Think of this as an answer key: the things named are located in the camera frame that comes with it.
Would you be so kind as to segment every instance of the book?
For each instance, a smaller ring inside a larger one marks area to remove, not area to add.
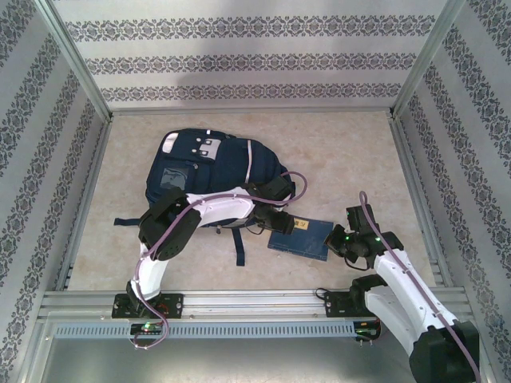
[[[284,235],[273,231],[268,248],[326,262],[328,247],[323,242],[333,228],[333,222],[295,217],[293,232]]]

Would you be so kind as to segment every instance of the beige floor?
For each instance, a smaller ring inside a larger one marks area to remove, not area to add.
[[[163,135],[186,127],[214,128],[260,140],[290,170],[309,181],[292,214],[346,226],[345,208],[369,196],[383,230],[394,231],[419,274],[434,278],[385,113],[270,113],[116,116],[70,290],[123,290],[133,276],[139,245],[135,227],[114,227],[116,217],[138,217],[148,205],[145,179]],[[364,273],[332,253],[327,262],[267,248],[269,232],[243,230],[246,267],[236,267],[230,231],[198,229],[168,265],[167,290],[343,288]]]

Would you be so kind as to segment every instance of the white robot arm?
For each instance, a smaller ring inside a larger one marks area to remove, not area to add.
[[[390,231],[379,232],[370,205],[349,207],[347,215],[353,232],[336,225],[325,244],[348,266],[348,261],[364,258],[367,270],[374,269],[376,274],[355,279],[349,293],[325,294],[326,307],[343,311],[354,306],[378,317],[407,352],[418,383],[478,381],[475,326],[459,322],[440,303],[412,266],[398,237]]]
[[[246,189],[234,188],[228,192],[229,194],[249,195]],[[213,193],[211,195],[219,195],[225,193]],[[205,195],[188,194],[186,200],[193,203],[201,200]],[[213,199],[207,203],[197,205],[194,210],[200,214],[200,221],[196,227],[206,226],[209,223],[218,222],[224,219],[242,219],[247,218],[254,210],[255,204],[249,199],[233,199],[229,197]],[[141,257],[148,251],[147,245],[141,243]],[[168,261],[171,258],[158,257],[158,259],[144,258],[139,270],[139,279],[141,293],[145,300],[150,300],[160,293],[161,279],[167,268]],[[135,277],[130,281],[131,287],[137,298],[140,298],[135,288]]]

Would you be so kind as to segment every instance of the navy backpack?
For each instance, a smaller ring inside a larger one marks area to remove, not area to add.
[[[225,192],[247,183],[268,183],[286,171],[277,155],[259,141],[186,128],[167,133],[161,141],[147,177],[145,196],[152,206],[170,188],[179,187],[191,194]],[[290,176],[284,178],[291,182]],[[114,224],[128,226],[138,222],[116,219]],[[208,226],[217,227],[217,232],[221,227],[232,229],[236,264],[244,266],[240,228],[253,224],[250,219],[226,219]]]

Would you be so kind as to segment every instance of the cable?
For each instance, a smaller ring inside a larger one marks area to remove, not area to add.
[[[380,238],[380,240],[383,243],[383,246],[389,251],[392,258],[394,258],[394,261],[402,268],[403,272],[408,274],[412,282],[414,283],[415,287],[417,287],[417,290],[419,293],[421,293],[421,296],[426,300],[428,305],[430,306],[431,310],[434,312],[434,314],[437,316],[438,319],[440,319],[440,322],[442,322],[442,325],[449,331],[449,334],[451,337],[453,337],[453,340],[456,342],[458,347],[460,348],[463,355],[465,355],[466,360],[469,362],[470,367],[472,368],[473,375],[476,378],[476,383],[481,383],[481,374],[479,373],[479,369],[476,366],[476,362],[473,360],[472,356],[470,355],[469,351],[466,349],[465,345],[461,341],[461,339],[456,335],[454,330],[451,328],[449,323],[446,321],[440,310],[437,308],[437,305],[431,301],[430,296],[426,293],[426,291],[422,288],[419,281],[415,278],[413,273],[411,273],[411,270],[406,267],[405,263],[394,253],[392,248],[389,246],[387,241],[383,238],[382,233],[378,230],[376,225],[374,224],[373,220],[371,219],[369,213],[367,212],[367,194],[364,192],[364,190],[360,191],[358,194],[358,197],[360,198],[360,204],[362,205],[362,210],[364,212],[364,215],[366,216],[367,222],[369,223],[371,229],[373,229],[374,233]]]
[[[371,339],[371,338],[369,338],[369,337],[367,337],[367,336],[365,336],[365,335],[361,335],[361,334],[356,333],[356,332],[355,332],[355,338],[362,338],[362,339],[364,339],[366,342],[372,342],[372,341],[374,340],[374,339]]]
[[[174,228],[183,219],[183,217],[190,210],[192,210],[195,206],[200,205],[202,203],[206,203],[208,201],[211,201],[211,200],[214,200],[214,199],[219,199],[219,198],[233,198],[233,199],[249,199],[249,200],[252,200],[252,201],[257,201],[257,202],[262,202],[262,203],[269,203],[271,205],[287,205],[288,203],[295,202],[295,201],[299,200],[300,198],[303,197],[303,195],[307,191],[307,185],[308,185],[307,179],[301,173],[298,173],[298,172],[284,172],[284,173],[281,174],[281,176],[287,176],[287,175],[298,176],[303,181],[303,189],[300,192],[300,194],[297,195],[296,197],[293,197],[291,199],[287,199],[287,200],[284,200],[284,201],[274,201],[274,200],[271,200],[271,199],[255,197],[253,195],[237,195],[237,194],[232,194],[232,193],[224,193],[224,194],[206,196],[203,199],[198,199],[197,201],[195,201],[193,203],[190,203],[187,207],[185,207],[183,209],[183,211],[177,215],[176,219],[174,219],[172,221],[172,223],[167,228],[165,233],[160,237],[160,239],[158,239],[156,241],[156,243],[153,245],[153,247],[151,247],[151,249],[149,249],[149,251],[147,251],[146,253],[141,255],[140,259],[137,262],[137,266],[135,267],[135,277],[134,277],[135,278],[135,288],[137,290],[137,296],[138,296],[139,300],[144,304],[144,306],[150,312],[155,314],[159,319],[161,319],[161,321],[163,321],[164,331],[163,331],[161,337],[159,337],[153,343],[151,343],[149,345],[144,345],[144,346],[139,345],[137,343],[138,334],[135,335],[133,340],[130,339],[130,342],[133,343],[135,348],[137,348],[137,349],[139,349],[139,348],[140,349],[150,349],[150,348],[154,347],[155,345],[158,345],[158,344],[162,343],[162,341],[164,339],[166,339],[166,337],[168,336],[168,333],[170,331],[170,328],[168,326],[168,320],[164,316],[164,314],[162,314],[160,311],[156,310],[154,307],[149,305],[149,303],[145,300],[144,295],[142,294],[142,289],[141,289],[141,285],[140,285],[140,270],[141,270],[141,265],[142,265],[142,262],[144,261],[144,259],[146,259],[148,257],[152,257],[153,255],[155,255],[156,252],[158,251],[158,248],[167,239],[168,235],[172,232],[172,230],[174,230]]]
[[[158,304],[158,305],[156,306],[156,308],[157,308],[157,307],[160,307],[160,306],[161,306],[161,307],[163,307],[163,308],[165,309],[165,311],[164,311],[164,313],[165,313],[165,314],[168,314],[168,313],[170,312],[170,310],[168,309],[168,307],[167,307],[166,305],[164,305],[163,303]]]
[[[320,291],[320,290],[321,290],[321,291],[324,291],[324,292],[325,292],[325,294],[331,293],[331,291],[330,291],[330,290],[327,290],[327,289],[323,289],[322,287],[319,287],[319,288],[317,288],[317,289],[316,289],[316,291],[314,292],[315,296],[316,296],[316,297],[318,297],[319,299],[321,299],[322,301],[324,301],[324,300],[325,300],[325,297],[320,297],[320,296],[318,295],[318,291]]]
[[[249,229],[249,226],[246,226],[245,229],[247,229],[248,231],[250,231],[253,235],[261,235],[263,234],[264,232],[264,227],[261,227],[261,231],[259,233],[255,233],[254,231],[250,230]]]
[[[367,267],[365,269],[362,269],[361,267],[356,267],[356,266],[349,264],[346,257],[344,257],[344,263],[346,264],[346,266],[348,266],[352,269],[358,270],[358,271],[368,271],[369,270],[369,264],[367,264]]]

